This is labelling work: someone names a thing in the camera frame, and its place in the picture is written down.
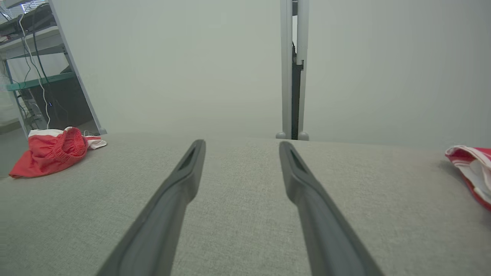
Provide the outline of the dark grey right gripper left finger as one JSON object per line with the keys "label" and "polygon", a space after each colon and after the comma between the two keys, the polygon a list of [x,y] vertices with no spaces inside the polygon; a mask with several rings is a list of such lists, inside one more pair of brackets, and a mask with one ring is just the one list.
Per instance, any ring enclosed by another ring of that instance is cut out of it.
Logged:
{"label": "dark grey right gripper left finger", "polygon": [[168,276],[188,206],[198,194],[206,154],[195,140],[98,271],[99,276]]}

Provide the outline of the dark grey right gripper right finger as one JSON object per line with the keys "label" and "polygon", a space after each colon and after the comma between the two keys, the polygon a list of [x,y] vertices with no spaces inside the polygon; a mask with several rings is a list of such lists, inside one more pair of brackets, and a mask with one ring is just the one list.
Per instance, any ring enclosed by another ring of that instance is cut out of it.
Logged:
{"label": "dark grey right gripper right finger", "polygon": [[288,199],[297,207],[313,276],[382,276],[383,272],[293,144],[279,155]]}

